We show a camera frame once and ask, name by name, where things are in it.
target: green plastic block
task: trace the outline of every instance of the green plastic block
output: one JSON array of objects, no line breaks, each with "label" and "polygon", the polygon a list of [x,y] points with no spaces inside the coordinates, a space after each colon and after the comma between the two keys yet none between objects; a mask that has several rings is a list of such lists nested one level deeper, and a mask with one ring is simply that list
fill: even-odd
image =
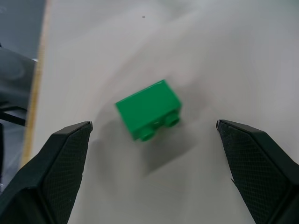
[{"label": "green plastic block", "polygon": [[181,102],[165,80],[155,83],[116,103],[134,140],[151,139],[161,126],[179,122]]}]

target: green lego brick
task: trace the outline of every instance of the green lego brick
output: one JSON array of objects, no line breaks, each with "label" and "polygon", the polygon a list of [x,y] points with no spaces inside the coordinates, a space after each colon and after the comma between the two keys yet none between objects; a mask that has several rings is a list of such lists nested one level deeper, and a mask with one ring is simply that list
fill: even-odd
[{"label": "green lego brick", "polygon": [[161,126],[179,122],[182,104],[162,80],[117,102],[116,107],[133,139],[147,141]]}]

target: lego stud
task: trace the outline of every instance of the lego stud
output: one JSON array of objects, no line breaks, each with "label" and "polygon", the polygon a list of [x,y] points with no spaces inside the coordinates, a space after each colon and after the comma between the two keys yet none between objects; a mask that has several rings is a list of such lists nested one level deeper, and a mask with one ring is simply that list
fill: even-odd
[{"label": "lego stud", "polygon": [[153,128],[145,127],[141,129],[139,138],[141,139],[141,141],[147,141],[150,140],[152,137],[154,137],[154,135],[155,135],[155,130]]},{"label": "lego stud", "polygon": [[179,122],[178,112],[173,112],[167,115],[167,117],[165,118],[164,125],[166,127],[172,127],[175,126],[178,122]]}]

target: white table surface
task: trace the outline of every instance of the white table surface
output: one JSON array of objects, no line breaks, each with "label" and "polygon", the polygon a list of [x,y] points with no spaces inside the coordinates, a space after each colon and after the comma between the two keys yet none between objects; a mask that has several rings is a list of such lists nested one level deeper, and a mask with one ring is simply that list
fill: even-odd
[{"label": "white table surface", "polygon": [[[32,156],[93,122],[69,224],[254,223],[215,124],[262,129],[299,162],[299,4],[281,2],[52,0]],[[161,79],[182,122],[133,142],[114,103]]]}]

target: wooden edge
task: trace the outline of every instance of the wooden edge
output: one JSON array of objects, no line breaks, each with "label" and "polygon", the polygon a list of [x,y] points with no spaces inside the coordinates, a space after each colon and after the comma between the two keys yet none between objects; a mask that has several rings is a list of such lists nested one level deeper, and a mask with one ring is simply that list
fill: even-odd
[{"label": "wooden edge", "polygon": [[46,43],[46,37],[49,28],[50,2],[51,2],[50,0],[46,0],[45,8],[44,8],[42,33],[40,38],[39,50],[38,50],[38,62],[36,63],[36,67],[34,70],[34,77],[33,77],[33,82],[31,87],[30,103],[29,103],[29,109],[27,114],[24,146],[23,146],[20,168],[22,168],[31,159],[34,128],[36,123],[36,112],[38,106],[37,103],[38,103],[39,90],[40,90],[40,85],[42,80],[45,43]]}]

